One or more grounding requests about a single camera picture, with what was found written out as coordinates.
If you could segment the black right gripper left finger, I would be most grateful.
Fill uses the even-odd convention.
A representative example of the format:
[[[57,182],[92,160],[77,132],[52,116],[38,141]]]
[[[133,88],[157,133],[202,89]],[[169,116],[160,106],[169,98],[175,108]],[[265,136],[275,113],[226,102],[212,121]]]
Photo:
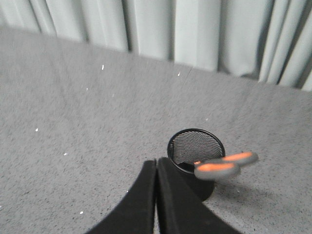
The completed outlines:
[[[156,199],[156,161],[147,160],[125,197],[89,234],[152,234]]]

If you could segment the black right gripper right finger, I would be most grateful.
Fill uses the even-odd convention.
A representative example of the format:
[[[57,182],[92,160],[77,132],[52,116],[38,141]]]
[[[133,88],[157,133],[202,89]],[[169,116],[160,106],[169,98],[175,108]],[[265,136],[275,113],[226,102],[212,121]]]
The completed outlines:
[[[214,182],[180,171],[165,157],[158,160],[157,211],[162,234],[238,234],[204,204]]]

